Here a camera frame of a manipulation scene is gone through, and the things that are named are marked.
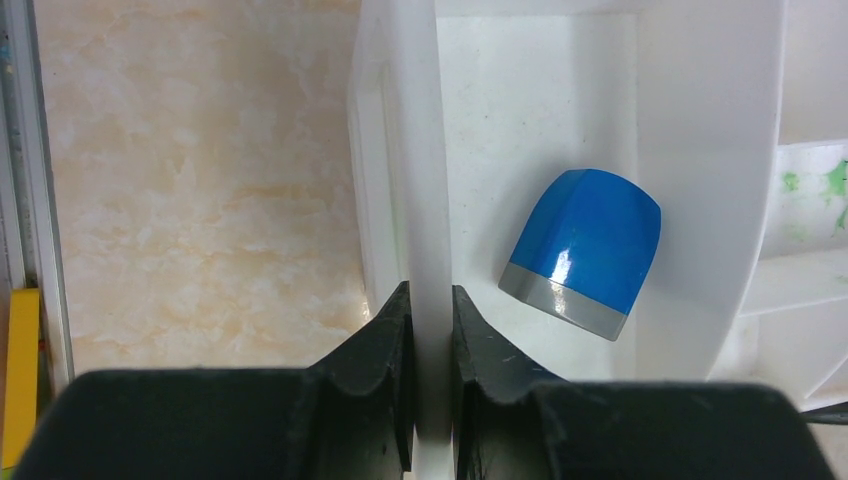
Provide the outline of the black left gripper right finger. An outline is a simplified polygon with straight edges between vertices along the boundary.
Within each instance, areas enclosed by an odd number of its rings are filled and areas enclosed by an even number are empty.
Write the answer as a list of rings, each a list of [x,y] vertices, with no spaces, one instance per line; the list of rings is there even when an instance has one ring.
[[[453,289],[459,479],[829,479],[801,414],[757,384],[571,382]]]

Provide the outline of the white plastic drawer organizer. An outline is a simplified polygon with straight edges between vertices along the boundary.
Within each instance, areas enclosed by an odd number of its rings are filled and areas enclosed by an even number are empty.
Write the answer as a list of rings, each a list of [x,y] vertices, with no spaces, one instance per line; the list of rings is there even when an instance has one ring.
[[[713,374],[760,255],[784,1],[365,1],[371,308],[406,282],[413,479],[829,479]]]

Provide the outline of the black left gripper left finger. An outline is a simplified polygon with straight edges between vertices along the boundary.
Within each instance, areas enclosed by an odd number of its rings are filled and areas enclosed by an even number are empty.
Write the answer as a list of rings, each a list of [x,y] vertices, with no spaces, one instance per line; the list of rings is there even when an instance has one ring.
[[[409,285],[305,368],[101,370],[48,409],[17,479],[400,479],[412,467]]]

